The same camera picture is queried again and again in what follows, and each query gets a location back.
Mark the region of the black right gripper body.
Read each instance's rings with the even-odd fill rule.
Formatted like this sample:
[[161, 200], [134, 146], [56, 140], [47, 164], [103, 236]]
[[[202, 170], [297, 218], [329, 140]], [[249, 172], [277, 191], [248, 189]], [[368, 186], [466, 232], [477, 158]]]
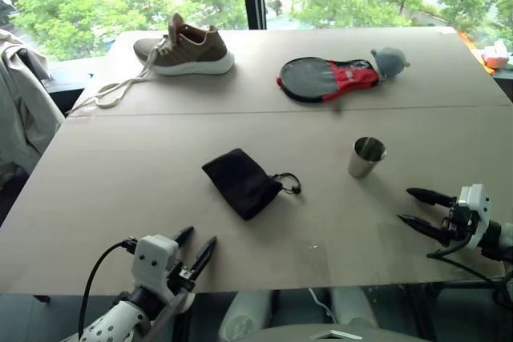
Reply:
[[463, 242], [465, 247], [478, 247], [482, 240], [482, 197], [471, 196], [448, 207], [449, 214], [442, 221], [444, 238], [439, 243], [448, 247], [451, 242]]

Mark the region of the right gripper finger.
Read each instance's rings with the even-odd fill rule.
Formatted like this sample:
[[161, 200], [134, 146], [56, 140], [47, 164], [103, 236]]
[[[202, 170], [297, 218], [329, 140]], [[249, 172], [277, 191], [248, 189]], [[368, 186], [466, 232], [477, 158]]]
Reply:
[[444, 234], [440, 228], [434, 227], [424, 219], [412, 215], [398, 215], [398, 218], [415, 231], [430, 237], [431, 239], [443, 239]]
[[451, 207], [456, 201], [454, 196], [448, 196], [433, 190], [418, 187], [407, 188], [406, 192], [416, 198], [419, 202], [431, 206], [440, 205], [443, 207]]

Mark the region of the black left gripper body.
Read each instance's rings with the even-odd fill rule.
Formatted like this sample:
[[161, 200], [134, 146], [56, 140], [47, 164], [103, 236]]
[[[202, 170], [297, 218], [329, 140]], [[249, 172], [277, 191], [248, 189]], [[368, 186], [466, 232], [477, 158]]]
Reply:
[[174, 296], [181, 292], [192, 292], [196, 283], [192, 278], [192, 273], [184, 266], [182, 261], [173, 264], [167, 277], [168, 289]]

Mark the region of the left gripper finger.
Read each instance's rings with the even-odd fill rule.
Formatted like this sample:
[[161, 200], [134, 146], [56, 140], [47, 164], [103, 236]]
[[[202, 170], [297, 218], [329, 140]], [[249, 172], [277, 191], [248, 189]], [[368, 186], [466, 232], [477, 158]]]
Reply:
[[191, 278], [197, 279], [201, 272], [204, 270], [208, 261], [212, 257], [212, 253], [215, 249], [217, 237], [213, 236], [198, 252], [195, 261], [191, 266]]
[[174, 235], [174, 241], [179, 246], [184, 246], [186, 242], [188, 241], [188, 238], [190, 235], [194, 232], [193, 226], [188, 226], [183, 229], [181, 229], [177, 234]]

